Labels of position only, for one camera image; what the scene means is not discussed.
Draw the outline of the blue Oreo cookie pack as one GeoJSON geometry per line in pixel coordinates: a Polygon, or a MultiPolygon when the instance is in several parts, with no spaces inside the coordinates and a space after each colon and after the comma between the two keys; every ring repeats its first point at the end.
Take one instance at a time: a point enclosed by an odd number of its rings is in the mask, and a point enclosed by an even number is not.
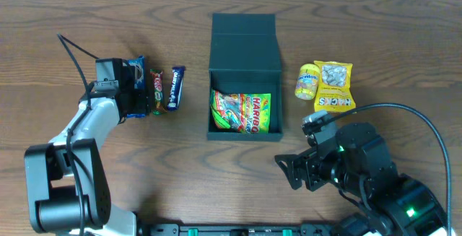
{"type": "Polygon", "coordinates": [[[144,118],[149,115],[149,96],[144,63],[144,56],[123,60],[123,65],[128,68],[129,92],[134,103],[132,109],[128,111],[127,118],[144,118]]]}

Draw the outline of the green Haribo gummy bag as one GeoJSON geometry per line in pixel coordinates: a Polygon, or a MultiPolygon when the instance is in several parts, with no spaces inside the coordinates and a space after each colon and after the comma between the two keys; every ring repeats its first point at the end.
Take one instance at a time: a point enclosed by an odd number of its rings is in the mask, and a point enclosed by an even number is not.
{"type": "Polygon", "coordinates": [[[271,94],[211,91],[210,108],[219,129],[243,134],[267,134],[270,126],[271,94]]]}

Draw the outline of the yellow Hacks candy bag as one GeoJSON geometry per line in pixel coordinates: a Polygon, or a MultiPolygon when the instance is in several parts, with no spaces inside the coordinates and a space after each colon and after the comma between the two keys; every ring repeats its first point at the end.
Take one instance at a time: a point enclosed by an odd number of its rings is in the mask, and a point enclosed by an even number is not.
{"type": "Polygon", "coordinates": [[[350,91],[353,64],[335,61],[314,61],[314,64],[321,70],[314,110],[343,113],[356,108],[350,91]]]}

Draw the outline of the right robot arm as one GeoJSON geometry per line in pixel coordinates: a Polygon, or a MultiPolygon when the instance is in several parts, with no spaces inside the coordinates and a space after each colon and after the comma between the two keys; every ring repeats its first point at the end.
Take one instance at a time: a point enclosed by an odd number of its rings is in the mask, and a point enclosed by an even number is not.
{"type": "Polygon", "coordinates": [[[310,149],[279,154],[275,161],[295,190],[327,183],[360,209],[366,225],[382,235],[446,232],[447,215],[431,190],[398,172],[385,139],[369,123],[330,123],[309,133],[310,149]]]}

